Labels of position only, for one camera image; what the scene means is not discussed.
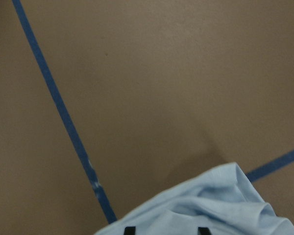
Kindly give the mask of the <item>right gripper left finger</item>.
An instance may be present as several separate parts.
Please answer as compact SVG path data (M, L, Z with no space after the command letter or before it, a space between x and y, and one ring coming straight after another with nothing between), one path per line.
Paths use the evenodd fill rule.
M135 226L125 227L123 235L135 235L135 234L136 234Z

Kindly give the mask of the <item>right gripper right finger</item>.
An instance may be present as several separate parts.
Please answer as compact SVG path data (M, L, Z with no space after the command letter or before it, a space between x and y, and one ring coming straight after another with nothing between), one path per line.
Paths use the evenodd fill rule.
M207 227L198 227L197 229L198 235L211 235L210 229Z

